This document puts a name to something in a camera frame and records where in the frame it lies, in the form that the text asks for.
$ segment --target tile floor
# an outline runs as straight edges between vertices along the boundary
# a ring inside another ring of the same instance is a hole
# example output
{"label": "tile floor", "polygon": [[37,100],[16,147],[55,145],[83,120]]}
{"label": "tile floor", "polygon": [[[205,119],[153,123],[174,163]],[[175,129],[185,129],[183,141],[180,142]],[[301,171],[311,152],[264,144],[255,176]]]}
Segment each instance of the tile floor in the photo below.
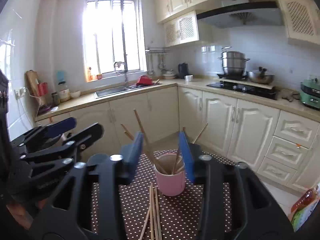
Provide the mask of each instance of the tile floor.
{"label": "tile floor", "polygon": [[[167,138],[165,140],[161,140],[159,142],[156,142],[153,146],[154,151],[163,151],[163,150],[169,150],[169,149],[177,149],[178,148],[178,138],[177,136],[172,136],[170,138]],[[212,152],[209,149],[203,148],[204,151]],[[279,189],[277,187],[274,187],[273,185],[270,185],[266,182],[263,182],[263,184],[267,187],[267,189],[270,191],[271,195],[275,198],[275,200],[278,202],[282,210],[286,215],[290,214],[291,207],[294,203],[298,201],[300,197],[295,196],[291,193],[288,193],[282,189]]]}

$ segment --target black glass cooktop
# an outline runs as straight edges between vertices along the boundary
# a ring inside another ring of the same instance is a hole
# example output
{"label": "black glass cooktop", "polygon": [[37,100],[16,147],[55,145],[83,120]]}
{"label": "black glass cooktop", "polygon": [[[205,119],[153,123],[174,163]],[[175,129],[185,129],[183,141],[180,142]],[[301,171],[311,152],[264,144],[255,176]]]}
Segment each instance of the black glass cooktop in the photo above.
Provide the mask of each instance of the black glass cooktop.
{"label": "black glass cooktop", "polygon": [[250,95],[277,100],[277,91],[275,88],[265,89],[265,88],[252,87],[248,85],[242,85],[242,84],[224,82],[224,81],[212,83],[207,86],[214,87],[214,88],[222,88],[222,89],[227,89],[227,90],[232,90],[232,91],[237,91],[237,92],[242,92]]}

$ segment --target black kettle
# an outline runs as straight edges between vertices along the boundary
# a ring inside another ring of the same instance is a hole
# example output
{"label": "black kettle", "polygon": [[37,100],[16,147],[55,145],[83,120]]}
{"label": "black kettle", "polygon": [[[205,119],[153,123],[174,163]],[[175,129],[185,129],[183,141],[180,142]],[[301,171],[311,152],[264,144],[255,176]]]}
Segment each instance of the black kettle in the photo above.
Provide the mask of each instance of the black kettle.
{"label": "black kettle", "polygon": [[189,75],[188,64],[187,63],[179,64],[179,78],[184,79],[184,77],[188,75]]}

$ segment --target range hood vent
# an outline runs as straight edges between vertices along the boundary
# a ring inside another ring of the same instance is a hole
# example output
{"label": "range hood vent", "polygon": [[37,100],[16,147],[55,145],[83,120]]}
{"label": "range hood vent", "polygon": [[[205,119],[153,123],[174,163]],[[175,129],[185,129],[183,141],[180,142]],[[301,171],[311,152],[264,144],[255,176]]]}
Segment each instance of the range hood vent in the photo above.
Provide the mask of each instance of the range hood vent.
{"label": "range hood vent", "polygon": [[197,19],[218,28],[243,25],[283,25],[276,2],[251,2],[226,6],[200,13]]}

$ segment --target brown cloth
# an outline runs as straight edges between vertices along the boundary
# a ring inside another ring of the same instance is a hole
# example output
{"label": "brown cloth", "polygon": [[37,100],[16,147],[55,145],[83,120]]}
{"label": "brown cloth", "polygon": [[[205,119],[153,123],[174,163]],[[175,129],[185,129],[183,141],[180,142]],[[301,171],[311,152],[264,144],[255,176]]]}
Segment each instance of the brown cloth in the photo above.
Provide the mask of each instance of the brown cloth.
{"label": "brown cloth", "polygon": [[[177,150],[159,151],[155,152],[155,156],[159,157],[162,154],[174,153],[176,151]],[[222,156],[215,154],[210,155],[222,163],[234,165],[233,161]],[[129,186],[119,187],[122,213],[129,240],[138,240],[140,237],[149,207],[148,187],[150,182],[153,182],[155,186],[157,185],[153,165],[146,155],[143,154],[140,157],[134,181]],[[231,230],[231,207],[228,183],[225,183],[224,188],[225,231],[228,232]],[[99,185],[96,183],[92,195],[92,224],[94,232],[97,232],[98,228],[97,215],[95,212],[98,206],[98,193]],[[201,212],[202,194],[203,186],[193,185],[188,179],[186,181],[185,190],[178,196],[168,197],[158,190],[163,240],[196,239],[198,220]],[[150,239],[149,226],[146,228],[144,239]]]}

